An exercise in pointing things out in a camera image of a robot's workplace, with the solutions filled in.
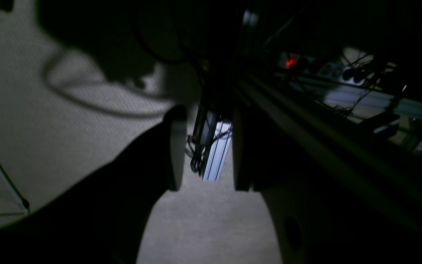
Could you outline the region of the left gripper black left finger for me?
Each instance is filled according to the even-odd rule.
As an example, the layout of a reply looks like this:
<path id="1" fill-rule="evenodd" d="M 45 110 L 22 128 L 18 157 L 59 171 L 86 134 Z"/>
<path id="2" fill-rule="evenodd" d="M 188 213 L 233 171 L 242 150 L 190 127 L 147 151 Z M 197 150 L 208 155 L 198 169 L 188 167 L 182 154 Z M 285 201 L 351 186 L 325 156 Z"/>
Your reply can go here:
<path id="1" fill-rule="evenodd" d="M 182 184 L 187 110 L 172 107 L 114 160 L 0 228 L 0 264 L 134 264 L 151 211 Z"/>

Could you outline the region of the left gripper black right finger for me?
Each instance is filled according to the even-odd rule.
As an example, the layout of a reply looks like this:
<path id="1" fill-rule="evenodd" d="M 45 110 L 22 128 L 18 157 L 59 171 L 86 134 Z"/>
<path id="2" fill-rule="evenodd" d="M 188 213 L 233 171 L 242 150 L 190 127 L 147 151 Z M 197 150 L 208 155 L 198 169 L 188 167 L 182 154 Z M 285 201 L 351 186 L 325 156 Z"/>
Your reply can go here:
<path id="1" fill-rule="evenodd" d="M 259 192 L 285 264 L 422 264 L 422 161 L 331 113 L 241 106 L 234 184 Z"/>

